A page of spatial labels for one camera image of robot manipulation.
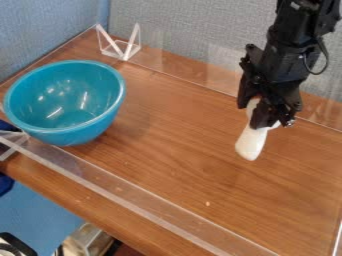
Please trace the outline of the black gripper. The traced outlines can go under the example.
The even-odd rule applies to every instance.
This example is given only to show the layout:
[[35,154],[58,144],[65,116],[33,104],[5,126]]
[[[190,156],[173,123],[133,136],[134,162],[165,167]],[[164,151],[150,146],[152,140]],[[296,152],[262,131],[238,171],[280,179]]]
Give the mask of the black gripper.
[[296,41],[289,34],[270,29],[265,49],[254,44],[246,45],[246,56],[241,59],[244,75],[238,90],[238,108],[248,107],[258,99],[253,110],[250,127],[273,127],[277,122],[291,127],[296,115],[303,111],[300,84],[315,72],[320,55],[329,57],[324,39],[301,34]]

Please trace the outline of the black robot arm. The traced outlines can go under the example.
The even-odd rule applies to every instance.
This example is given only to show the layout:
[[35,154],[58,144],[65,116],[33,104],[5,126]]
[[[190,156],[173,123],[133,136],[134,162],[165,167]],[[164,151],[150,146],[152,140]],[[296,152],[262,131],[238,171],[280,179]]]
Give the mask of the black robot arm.
[[320,58],[329,57],[324,36],[342,20],[340,6],[341,0],[278,0],[266,47],[249,44],[240,62],[238,107],[244,109],[253,98],[260,99],[252,113],[253,129],[295,124],[303,111],[300,86],[309,76],[323,73],[315,66]]

